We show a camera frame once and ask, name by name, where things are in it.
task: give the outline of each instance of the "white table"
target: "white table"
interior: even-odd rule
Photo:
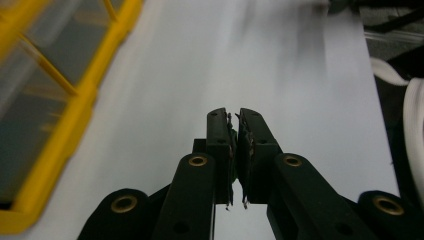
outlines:
[[[343,196],[398,194],[358,16],[326,17],[301,0],[149,0],[44,214],[0,239],[76,239],[109,193],[154,193],[220,107],[260,112],[282,149]],[[274,239],[266,206],[244,210],[234,188],[231,211],[217,207],[215,239]]]

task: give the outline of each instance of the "black mechanical arm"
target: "black mechanical arm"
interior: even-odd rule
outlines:
[[[284,153],[261,114],[242,108],[238,135],[224,108],[207,115],[172,183],[151,196],[134,189],[108,195],[78,239],[213,239],[216,204],[267,204],[276,239],[424,239],[424,216],[381,191],[343,198],[305,158]]]

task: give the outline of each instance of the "screw hole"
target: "screw hole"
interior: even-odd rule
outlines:
[[[132,195],[125,195],[116,198],[110,208],[115,213],[125,213],[131,211],[137,205],[137,198]]]
[[[201,157],[201,156],[192,157],[188,160],[188,163],[191,166],[195,166],[195,167],[203,166],[207,162],[208,162],[208,160],[205,157]]]
[[[184,234],[190,231],[190,227],[185,222],[177,222],[174,225],[174,232],[177,234]]]
[[[300,165],[302,165],[302,161],[300,161],[297,158],[288,157],[288,158],[284,158],[283,160],[287,165],[292,167],[299,167]]]
[[[399,216],[405,213],[402,206],[390,198],[378,196],[373,199],[373,202],[380,211],[387,214]]]
[[[346,236],[353,235],[352,228],[346,223],[337,223],[335,227],[336,227],[336,230],[343,235],[346,235]]]

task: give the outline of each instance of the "white cable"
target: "white cable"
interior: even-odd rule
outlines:
[[[390,66],[387,62],[378,59],[370,58],[371,67],[374,72],[374,75],[381,78],[382,80],[396,86],[407,86],[408,81],[405,81],[396,70]]]
[[[403,79],[387,62],[371,58],[374,75],[396,86],[408,86],[403,102],[406,153],[412,177],[424,208],[424,79]]]
[[[414,78],[403,102],[403,126],[406,153],[412,176],[424,207],[424,79]]]

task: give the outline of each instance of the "white surface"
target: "white surface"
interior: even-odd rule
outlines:
[[[39,222],[1,239],[76,239],[121,188],[170,183],[206,114],[260,112],[340,194],[397,193],[360,19],[299,0],[149,0]],[[217,209],[215,239],[274,239],[265,206]]]

